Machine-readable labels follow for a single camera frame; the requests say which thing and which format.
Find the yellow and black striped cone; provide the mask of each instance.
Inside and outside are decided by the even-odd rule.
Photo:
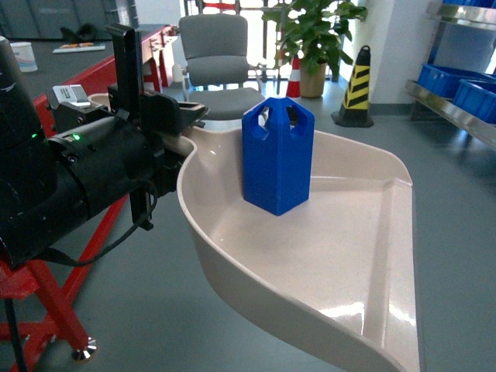
[[[339,112],[331,114],[338,126],[368,128],[374,124],[369,116],[370,47],[358,53],[351,79]]]

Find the metal caster wheel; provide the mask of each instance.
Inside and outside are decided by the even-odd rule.
[[[86,363],[96,351],[96,340],[88,337],[88,345],[82,350],[73,350],[72,359],[74,359],[76,363]]]

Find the potted plant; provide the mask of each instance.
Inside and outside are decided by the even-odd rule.
[[[337,76],[341,60],[353,63],[342,49],[343,37],[352,39],[351,19],[363,21],[366,17],[367,8],[354,5],[352,0],[293,0],[276,4],[262,16],[265,21],[276,22],[277,29],[282,28],[276,60],[280,52],[283,63],[301,55],[301,96],[307,98],[322,95],[326,65]]]

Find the flower pot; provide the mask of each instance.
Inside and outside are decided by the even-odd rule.
[[[300,93],[303,98],[318,98],[324,92],[327,64],[321,64],[316,74],[310,75],[303,67],[301,69]]]

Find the blue hexagonal prism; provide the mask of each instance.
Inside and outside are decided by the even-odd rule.
[[[261,124],[267,109],[268,119]],[[308,200],[314,127],[314,115],[290,98],[268,98],[245,112],[243,196],[247,202],[282,215]]]

